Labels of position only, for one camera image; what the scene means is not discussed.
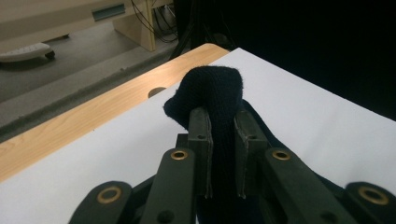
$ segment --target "black cloth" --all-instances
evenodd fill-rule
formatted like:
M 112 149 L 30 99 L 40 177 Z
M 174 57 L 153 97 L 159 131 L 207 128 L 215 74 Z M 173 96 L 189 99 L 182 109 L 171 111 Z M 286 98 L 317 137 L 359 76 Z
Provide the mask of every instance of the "black cloth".
M 209 114 L 214 144 L 213 198 L 197 198 L 200 223 L 262 223 L 258 197 L 238 198 L 234 182 L 233 118 L 243 106 L 239 72 L 229 67 L 194 68 L 163 108 L 167 116 L 187 130 L 190 112 L 199 106 Z

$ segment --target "white table surface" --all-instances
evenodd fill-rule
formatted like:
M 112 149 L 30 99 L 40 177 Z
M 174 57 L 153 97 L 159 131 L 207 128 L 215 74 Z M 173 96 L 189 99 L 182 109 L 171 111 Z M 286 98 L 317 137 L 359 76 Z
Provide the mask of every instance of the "white table surface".
M 343 187 L 367 181 L 396 194 L 396 122 L 242 49 L 212 64 L 239 69 L 244 99 L 311 169 Z M 163 112 L 177 86 L 1 183 L 0 223 L 67 223 L 97 185 L 136 186 L 154 175 L 177 134 L 186 132 Z

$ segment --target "wire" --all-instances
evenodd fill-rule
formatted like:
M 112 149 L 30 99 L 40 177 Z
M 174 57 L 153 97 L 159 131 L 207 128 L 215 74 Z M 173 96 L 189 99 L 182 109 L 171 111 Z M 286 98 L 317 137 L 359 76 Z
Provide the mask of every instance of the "wire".
M 170 31 L 172 31 L 172 33 L 175 35 L 175 36 L 177 36 L 177 34 L 173 31 L 174 30 L 174 28 L 175 28 L 175 26 L 171 26 L 171 25 L 169 25 L 169 23 L 166 21 L 166 18 L 165 18 L 165 16 L 163 15 L 163 12 L 159 9 L 159 8 L 157 8 L 157 11 L 160 13 L 160 15 L 161 15 L 161 17 L 163 18 L 163 21 L 166 23 L 166 25 L 168 26 L 168 30 L 170 30 Z
M 134 3 L 134 0 L 131 0 L 131 3 L 132 3 L 132 6 L 133 6 L 133 9 L 134 9 L 134 14 L 136 14 L 136 17 L 137 17 L 137 19 L 140 21 L 140 23 L 142 23 L 142 25 L 144 25 L 150 32 L 152 32 L 154 35 L 156 35 L 163 43 L 172 43 L 172 42 L 174 42 L 175 40 L 177 40 L 177 37 L 174 38 L 174 39 L 168 40 L 168 39 L 163 38 L 162 35 L 158 34 L 158 33 L 155 31 L 154 27 L 149 23 L 148 19 L 146 19 L 146 17 L 143 15 L 143 13 L 140 11 L 140 9 L 139 9 L 139 8 L 137 7 L 137 5 Z

